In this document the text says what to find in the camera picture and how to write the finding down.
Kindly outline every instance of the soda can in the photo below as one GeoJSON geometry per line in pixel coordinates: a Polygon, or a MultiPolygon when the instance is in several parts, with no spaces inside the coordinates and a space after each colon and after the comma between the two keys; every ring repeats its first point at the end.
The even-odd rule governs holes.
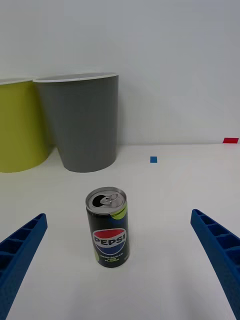
{"type": "Polygon", "coordinates": [[[119,267],[129,257],[127,196],[115,187],[102,187],[86,197],[86,211],[97,262],[119,267]]]}

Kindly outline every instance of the pepsi logo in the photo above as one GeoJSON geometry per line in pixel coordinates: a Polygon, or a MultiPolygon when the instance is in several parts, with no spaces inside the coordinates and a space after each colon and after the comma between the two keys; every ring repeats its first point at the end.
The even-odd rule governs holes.
{"type": "Polygon", "coordinates": [[[127,233],[125,229],[104,229],[92,233],[93,241],[97,248],[105,255],[115,255],[125,245],[127,233]]]}

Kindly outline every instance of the pull tab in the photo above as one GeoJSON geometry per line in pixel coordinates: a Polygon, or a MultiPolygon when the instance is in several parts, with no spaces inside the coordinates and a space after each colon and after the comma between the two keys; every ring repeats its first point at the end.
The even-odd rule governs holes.
{"type": "Polygon", "coordinates": [[[117,193],[107,195],[100,200],[102,205],[110,206],[113,208],[119,207],[122,204],[122,200],[117,193]]]}

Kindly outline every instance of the white table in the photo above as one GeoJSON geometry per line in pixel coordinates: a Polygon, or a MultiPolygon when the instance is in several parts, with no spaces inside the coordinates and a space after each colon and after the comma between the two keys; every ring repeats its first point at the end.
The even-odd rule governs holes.
{"type": "Polygon", "coordinates": [[[198,208],[240,236],[240,146],[124,146],[105,170],[64,169],[55,150],[42,165],[0,174],[0,239],[46,213],[48,229],[8,320],[233,320],[190,225],[198,208]],[[157,156],[158,163],[150,163],[157,156]],[[95,261],[85,209],[102,186],[128,198],[130,258],[95,261]]]}

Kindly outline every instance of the gray trash can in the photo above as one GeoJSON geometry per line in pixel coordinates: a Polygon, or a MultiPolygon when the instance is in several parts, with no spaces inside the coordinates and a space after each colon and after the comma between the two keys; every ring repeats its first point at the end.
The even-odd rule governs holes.
{"type": "Polygon", "coordinates": [[[93,172],[116,159],[118,80],[115,73],[35,79],[63,165],[93,172]]]}

